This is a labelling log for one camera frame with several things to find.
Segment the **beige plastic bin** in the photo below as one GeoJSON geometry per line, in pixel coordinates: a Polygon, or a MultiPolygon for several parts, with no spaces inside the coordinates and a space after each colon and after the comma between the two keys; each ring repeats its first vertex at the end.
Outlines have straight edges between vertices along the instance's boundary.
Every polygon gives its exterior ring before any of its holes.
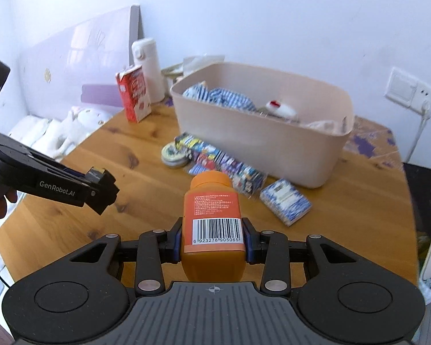
{"type": "Polygon", "coordinates": [[[181,132],[188,132],[236,159],[270,175],[309,188],[329,178],[353,128],[350,96],[342,89],[268,68],[217,63],[198,70],[172,86],[181,132]],[[347,118],[345,134],[335,136],[272,117],[222,108],[187,99],[182,93],[205,80],[208,88],[223,87],[248,96],[256,107],[271,100],[291,105],[301,124],[347,118]]]}

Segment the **wooden surface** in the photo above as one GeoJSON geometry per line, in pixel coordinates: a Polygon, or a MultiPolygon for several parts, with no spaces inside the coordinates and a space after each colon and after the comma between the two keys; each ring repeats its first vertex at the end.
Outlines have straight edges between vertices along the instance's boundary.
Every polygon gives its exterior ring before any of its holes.
{"type": "MultiPolygon", "coordinates": [[[[182,214],[183,196],[192,177],[160,160],[161,148],[178,135],[173,108],[158,106],[139,124],[115,116],[63,161],[86,172],[107,168],[117,178],[117,201],[99,216],[87,206],[63,205],[28,195],[0,228],[0,252],[18,280],[107,233],[136,239],[151,229],[169,229],[182,214]]],[[[240,195],[241,212],[257,230],[273,229],[289,239],[322,234],[387,269],[417,280],[415,226],[403,171],[343,151],[329,181],[320,189],[301,189],[311,211],[284,226],[258,199],[240,195]]],[[[292,281],[303,285],[300,265],[292,281]]],[[[124,269],[132,286],[134,264],[124,269]]],[[[167,284],[186,280],[180,265],[163,265],[167,284]]],[[[260,281],[262,266],[247,266],[243,280],[260,281]]]]}

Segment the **colorful packaged box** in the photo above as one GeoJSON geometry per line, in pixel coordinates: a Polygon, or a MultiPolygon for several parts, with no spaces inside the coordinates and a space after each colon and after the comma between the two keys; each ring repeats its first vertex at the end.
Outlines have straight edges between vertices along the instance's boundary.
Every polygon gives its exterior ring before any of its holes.
{"type": "Polygon", "coordinates": [[[176,147],[185,150],[187,156],[208,170],[227,174],[237,191],[253,195],[262,188],[267,174],[244,164],[222,152],[220,149],[184,132],[175,138],[176,147]]]}
{"type": "Polygon", "coordinates": [[[140,122],[152,112],[142,65],[132,65],[116,74],[118,89],[129,122],[140,122]]]}
{"type": "Polygon", "coordinates": [[[311,209],[311,202],[286,179],[264,188],[260,199],[288,227],[311,209]]]}

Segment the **bottle label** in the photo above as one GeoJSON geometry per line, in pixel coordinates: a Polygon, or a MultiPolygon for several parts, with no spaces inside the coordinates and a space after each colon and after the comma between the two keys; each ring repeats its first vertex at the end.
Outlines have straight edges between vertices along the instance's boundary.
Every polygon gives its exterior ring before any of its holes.
{"type": "Polygon", "coordinates": [[[190,194],[185,207],[185,253],[245,250],[237,193],[190,194]]]}

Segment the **orange bottle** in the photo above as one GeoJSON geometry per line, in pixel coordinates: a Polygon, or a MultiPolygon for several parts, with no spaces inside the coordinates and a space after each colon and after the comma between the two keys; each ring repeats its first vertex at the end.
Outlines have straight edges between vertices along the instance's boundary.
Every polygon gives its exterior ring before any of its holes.
{"type": "Polygon", "coordinates": [[[180,259],[190,281],[240,281],[246,267],[238,193],[218,171],[196,175],[185,193],[180,259]]]}

